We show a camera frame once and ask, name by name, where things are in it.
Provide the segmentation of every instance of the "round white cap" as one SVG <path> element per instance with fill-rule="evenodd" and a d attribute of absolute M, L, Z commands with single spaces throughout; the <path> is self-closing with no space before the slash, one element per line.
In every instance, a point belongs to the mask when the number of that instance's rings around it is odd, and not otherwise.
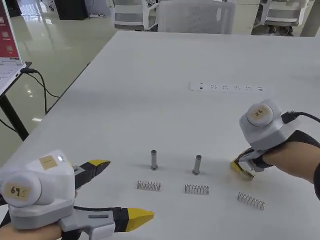
<path fill-rule="evenodd" d="M 249 123 L 256 127 L 264 127 L 272 122 L 274 112 L 270 106 L 265 103 L 252 105 L 246 113 Z"/>
<path fill-rule="evenodd" d="M 39 178 L 31 171 L 17 171 L 3 179 L 1 193 L 8 205 L 22 208 L 33 205 L 41 196 Z"/>

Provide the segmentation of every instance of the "laptop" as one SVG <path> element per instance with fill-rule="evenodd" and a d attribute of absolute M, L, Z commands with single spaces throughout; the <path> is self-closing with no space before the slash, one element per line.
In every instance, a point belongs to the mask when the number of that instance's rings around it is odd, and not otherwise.
<path fill-rule="evenodd" d="M 19 76 L 26 64 L 22 61 L 6 0 L 0 1 L 0 96 Z"/>

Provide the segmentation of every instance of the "power outlet socket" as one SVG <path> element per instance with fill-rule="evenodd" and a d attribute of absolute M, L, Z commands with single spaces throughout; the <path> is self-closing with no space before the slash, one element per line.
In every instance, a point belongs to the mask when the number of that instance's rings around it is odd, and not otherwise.
<path fill-rule="evenodd" d="M 220 92 L 230 94 L 266 94 L 267 88 L 263 86 L 214 84 L 206 82 L 190 82 L 189 89 L 195 92 Z"/>

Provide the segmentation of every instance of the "number label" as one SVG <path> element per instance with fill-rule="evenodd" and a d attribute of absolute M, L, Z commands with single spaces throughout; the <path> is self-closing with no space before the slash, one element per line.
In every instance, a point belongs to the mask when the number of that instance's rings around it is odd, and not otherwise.
<path fill-rule="evenodd" d="M 4 196 L 11 199 L 26 202 L 29 199 L 30 187 L 8 182 L 4 186 Z"/>

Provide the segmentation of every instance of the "black table leg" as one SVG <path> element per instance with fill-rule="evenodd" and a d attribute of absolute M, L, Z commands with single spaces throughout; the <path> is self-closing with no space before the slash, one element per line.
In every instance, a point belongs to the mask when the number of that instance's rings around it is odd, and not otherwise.
<path fill-rule="evenodd" d="M 22 141 L 26 140 L 29 133 L 5 94 L 0 98 L 0 107 Z"/>

